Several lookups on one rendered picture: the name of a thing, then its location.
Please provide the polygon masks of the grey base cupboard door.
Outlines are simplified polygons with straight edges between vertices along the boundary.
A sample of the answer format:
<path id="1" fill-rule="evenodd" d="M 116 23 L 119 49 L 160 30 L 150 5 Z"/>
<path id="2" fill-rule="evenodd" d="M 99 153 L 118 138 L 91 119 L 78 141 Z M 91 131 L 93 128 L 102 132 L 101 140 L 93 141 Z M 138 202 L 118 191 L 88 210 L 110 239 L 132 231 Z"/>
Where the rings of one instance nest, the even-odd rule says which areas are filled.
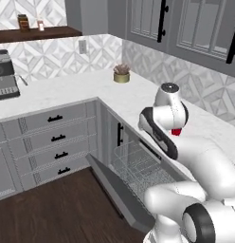
<path id="1" fill-rule="evenodd" d="M 109 166 L 115 164 L 124 155 L 124 144 L 128 141 L 128 135 L 125 133 L 125 126 L 121 119 L 103 103 L 100 105 L 101 117 L 101 138 L 102 138 L 102 162 Z M 118 147 L 118 122 L 123 125 L 122 138 L 123 143 Z"/>
<path id="2" fill-rule="evenodd" d="M 7 139 L 0 124 L 0 200 L 22 191 Z"/>

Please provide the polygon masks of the grey dishwasher door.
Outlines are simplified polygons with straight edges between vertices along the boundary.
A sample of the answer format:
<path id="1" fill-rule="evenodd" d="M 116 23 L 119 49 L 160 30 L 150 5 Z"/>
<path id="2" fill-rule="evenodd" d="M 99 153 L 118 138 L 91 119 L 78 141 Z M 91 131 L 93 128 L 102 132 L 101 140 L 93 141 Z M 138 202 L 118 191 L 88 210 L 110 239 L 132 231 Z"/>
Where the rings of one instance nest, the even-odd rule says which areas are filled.
<path id="1" fill-rule="evenodd" d="M 129 225 L 146 234 L 154 225 L 154 217 L 148 213 L 139 198 L 117 174 L 91 154 L 86 158 Z"/>

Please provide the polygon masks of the grey glass-front cupboard door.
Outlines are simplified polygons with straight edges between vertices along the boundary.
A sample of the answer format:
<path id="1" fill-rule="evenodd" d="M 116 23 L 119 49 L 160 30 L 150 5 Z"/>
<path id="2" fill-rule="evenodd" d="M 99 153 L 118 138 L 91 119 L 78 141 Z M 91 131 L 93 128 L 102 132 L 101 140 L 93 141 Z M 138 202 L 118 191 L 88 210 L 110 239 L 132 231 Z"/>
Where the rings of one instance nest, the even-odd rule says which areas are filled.
<path id="1" fill-rule="evenodd" d="M 165 15 L 166 35 L 157 42 L 161 0 L 128 0 L 127 39 L 129 41 L 165 52 L 169 39 L 172 0 L 167 0 L 169 12 Z"/>
<path id="2" fill-rule="evenodd" d="M 170 28 L 171 55 L 235 77 L 235 0 L 173 0 Z"/>

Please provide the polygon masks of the potted succulent in yellow pot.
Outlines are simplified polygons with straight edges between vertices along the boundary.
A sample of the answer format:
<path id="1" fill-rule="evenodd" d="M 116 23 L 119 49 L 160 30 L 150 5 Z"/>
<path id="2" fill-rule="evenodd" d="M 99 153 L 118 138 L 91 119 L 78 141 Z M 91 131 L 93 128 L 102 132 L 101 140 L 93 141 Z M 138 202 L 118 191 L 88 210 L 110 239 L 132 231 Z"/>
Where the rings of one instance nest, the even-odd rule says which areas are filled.
<path id="1" fill-rule="evenodd" d="M 130 68 L 125 65 L 116 65 L 114 67 L 114 81 L 119 84 L 125 84 L 130 81 Z"/>

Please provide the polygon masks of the grey drawer front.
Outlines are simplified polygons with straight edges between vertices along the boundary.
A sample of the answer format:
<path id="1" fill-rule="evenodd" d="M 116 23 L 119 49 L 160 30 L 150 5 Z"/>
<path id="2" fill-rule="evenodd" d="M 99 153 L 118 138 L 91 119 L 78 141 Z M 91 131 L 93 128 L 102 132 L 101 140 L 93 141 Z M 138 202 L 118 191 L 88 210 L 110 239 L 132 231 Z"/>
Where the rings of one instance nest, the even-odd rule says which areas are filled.
<path id="1" fill-rule="evenodd" d="M 21 176 L 24 190 L 26 191 L 32 189 L 34 187 L 48 183 L 52 180 L 67 176 L 71 173 L 89 167 L 90 164 L 86 156 L 87 154 L 84 154 L 82 157 L 74 157 L 73 159 L 68 159 L 67 161 L 64 162 L 58 162 L 55 165 L 46 167 L 45 169 L 37 170 L 35 172 L 31 172 Z M 65 167 L 70 168 L 70 171 L 58 175 L 58 171 L 60 169 L 63 170 Z"/>
<path id="2" fill-rule="evenodd" d="M 86 138 L 94 135 L 96 130 L 96 119 L 89 118 L 13 139 L 9 142 L 9 146 L 13 155 L 16 158 L 20 158 L 27 153 L 40 150 L 47 146 L 70 140 Z M 66 135 L 64 140 L 51 141 L 52 137 L 59 137 L 61 134 Z"/>
<path id="3" fill-rule="evenodd" d="M 48 122 L 49 117 L 63 116 L 59 121 Z M 4 121 L 3 127 L 8 139 L 14 139 L 28 132 L 50 127 L 57 124 L 82 120 L 95 115 L 95 101 L 70 105 L 60 109 L 43 112 L 36 115 L 26 116 L 11 121 Z"/>
<path id="4" fill-rule="evenodd" d="M 95 135 L 74 140 L 57 145 L 44 151 L 37 152 L 33 155 L 24 156 L 16 160 L 16 164 L 20 175 L 30 173 L 34 170 L 53 165 L 57 162 L 65 161 L 74 156 L 83 156 L 87 152 L 92 152 L 97 149 L 97 137 Z M 56 154 L 62 152 L 68 153 L 68 156 L 54 159 Z"/>

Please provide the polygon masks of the grey coffee machine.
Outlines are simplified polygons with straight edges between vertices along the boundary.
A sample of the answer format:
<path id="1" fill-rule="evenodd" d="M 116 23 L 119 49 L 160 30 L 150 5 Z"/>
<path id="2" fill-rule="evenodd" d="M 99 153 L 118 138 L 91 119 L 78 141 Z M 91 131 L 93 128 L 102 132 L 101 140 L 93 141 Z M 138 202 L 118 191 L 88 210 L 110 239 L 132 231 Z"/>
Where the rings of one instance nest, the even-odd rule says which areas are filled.
<path id="1" fill-rule="evenodd" d="M 15 73 L 9 52 L 6 49 L 0 49 L 0 101 L 20 96 L 17 77 L 27 84 L 21 75 Z"/>

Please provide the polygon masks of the brown jar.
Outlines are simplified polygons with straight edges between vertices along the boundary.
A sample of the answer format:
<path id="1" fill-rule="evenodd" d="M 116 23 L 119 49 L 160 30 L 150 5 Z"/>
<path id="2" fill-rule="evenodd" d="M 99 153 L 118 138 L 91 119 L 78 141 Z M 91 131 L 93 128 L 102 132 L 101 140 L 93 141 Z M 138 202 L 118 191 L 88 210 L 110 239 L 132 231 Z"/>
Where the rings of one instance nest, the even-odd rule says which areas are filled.
<path id="1" fill-rule="evenodd" d="M 29 31 L 29 22 L 25 14 L 19 14 L 17 16 L 19 28 L 21 31 Z"/>

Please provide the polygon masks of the plain grey wall cupboard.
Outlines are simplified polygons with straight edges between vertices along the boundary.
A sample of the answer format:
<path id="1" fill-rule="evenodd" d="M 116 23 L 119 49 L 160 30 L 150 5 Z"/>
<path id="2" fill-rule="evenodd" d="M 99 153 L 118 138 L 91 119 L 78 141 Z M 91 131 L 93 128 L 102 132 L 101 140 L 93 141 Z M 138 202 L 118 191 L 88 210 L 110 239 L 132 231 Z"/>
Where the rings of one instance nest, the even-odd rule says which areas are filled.
<path id="1" fill-rule="evenodd" d="M 107 0 L 64 0 L 67 25 L 83 35 L 108 32 Z"/>

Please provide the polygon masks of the dark wooden wall shelf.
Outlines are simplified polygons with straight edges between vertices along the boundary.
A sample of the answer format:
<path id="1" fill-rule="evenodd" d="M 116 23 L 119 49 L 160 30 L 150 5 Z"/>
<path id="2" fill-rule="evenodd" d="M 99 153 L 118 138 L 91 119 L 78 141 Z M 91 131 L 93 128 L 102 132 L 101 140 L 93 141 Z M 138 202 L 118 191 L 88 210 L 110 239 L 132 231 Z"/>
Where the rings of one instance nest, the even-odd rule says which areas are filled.
<path id="1" fill-rule="evenodd" d="M 45 28 L 44 31 L 39 31 L 37 28 L 31 28 L 29 31 L 7 29 L 0 30 L 0 44 L 76 36 L 82 36 L 82 32 L 68 26 L 49 27 Z"/>

